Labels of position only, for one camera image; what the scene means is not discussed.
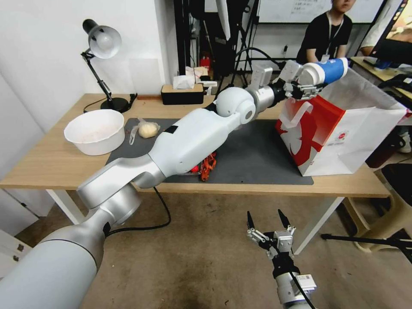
gray desk mat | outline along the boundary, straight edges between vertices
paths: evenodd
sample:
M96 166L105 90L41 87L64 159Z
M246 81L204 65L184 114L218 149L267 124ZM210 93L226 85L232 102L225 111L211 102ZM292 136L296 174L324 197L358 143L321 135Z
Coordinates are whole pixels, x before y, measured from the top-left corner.
M159 134L177 119L145 119L157 122ZM127 121L124 142L112 151L108 161L117 158L135 158L147 154L155 138L144 139L136 134L129 145L130 131L139 120ZM217 149L217 163L211 171L208 183L218 184L266 184L312 185L311 177L302 177L285 144L275 130L275 121L256 120L230 133L226 142ZM197 183L198 176L171 176L164 182Z

shoe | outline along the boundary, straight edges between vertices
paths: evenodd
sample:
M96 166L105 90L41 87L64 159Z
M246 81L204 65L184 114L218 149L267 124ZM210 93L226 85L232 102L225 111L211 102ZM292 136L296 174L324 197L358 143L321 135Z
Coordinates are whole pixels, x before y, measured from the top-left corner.
M399 136L402 137L402 139L405 141L406 145L403 146L401 149L398 149L398 152L402 152L402 153L412 152L411 136L409 135L409 132L402 133Z

table leg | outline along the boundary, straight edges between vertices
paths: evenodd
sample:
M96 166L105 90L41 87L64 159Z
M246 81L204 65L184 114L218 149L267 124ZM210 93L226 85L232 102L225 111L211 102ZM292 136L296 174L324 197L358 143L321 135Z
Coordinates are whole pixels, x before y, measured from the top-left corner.
M48 194L55 200L58 206L63 210L66 216L73 222L73 224L82 223L85 220L77 205L73 202L71 197L65 190L46 190Z
M304 229L296 231L293 241L294 254L302 252L312 237L319 231L330 215L335 211L344 197L326 197L321 205L312 214L312 218Z

paper bag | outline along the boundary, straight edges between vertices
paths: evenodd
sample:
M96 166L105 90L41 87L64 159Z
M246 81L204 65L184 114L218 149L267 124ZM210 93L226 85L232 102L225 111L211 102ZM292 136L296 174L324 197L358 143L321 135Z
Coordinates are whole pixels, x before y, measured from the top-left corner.
M303 176L352 174L406 114L352 69L308 101L288 99L276 123Z

wooden table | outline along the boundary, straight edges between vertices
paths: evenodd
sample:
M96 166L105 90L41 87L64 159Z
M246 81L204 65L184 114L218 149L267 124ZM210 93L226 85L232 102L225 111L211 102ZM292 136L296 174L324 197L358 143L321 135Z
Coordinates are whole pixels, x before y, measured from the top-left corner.
M116 95L128 98L127 95ZM46 189L58 206L75 224L84 220L66 190L75 190L88 177L102 168L109 154L87 156L82 154L63 136L65 126L83 108L100 98L101 94L85 94L44 138L24 157L13 170L0 181L3 188ZM133 107L124 113L125 123L129 118L181 118L189 111L209 105L214 96L205 96L203 105L165 106L161 98L140 97ZM95 104L89 109L97 109ZM267 109L259 119L277 119L282 103ZM324 201L314 212L307 226L295 237L295 253L299 254L322 224L333 213L345 197L387 197L389 192L375 174L362 166L353 175L333 175L313 177L313 185L248 185L210 183L162 183L157 186L160 192L211 193L211 194L283 194L301 196L323 196Z
M358 67L362 68L364 72L366 72L368 75L374 77L376 79L376 82L374 80L370 80L367 78L367 76L361 74L359 70L355 69L358 73L360 73L362 76L364 76L366 79L371 81L373 84L378 85L382 82L385 82L387 80L390 80L391 78L394 78L398 74L404 74L404 72L397 70L397 69L392 69L392 68L387 68L385 70L376 70L374 67L372 67L370 64L367 64L364 61L365 57L352 57L351 60L353 63L355 63ZM401 88L394 88L394 90L399 94L404 97L407 97L408 99L412 100L412 93L409 91L403 90Z

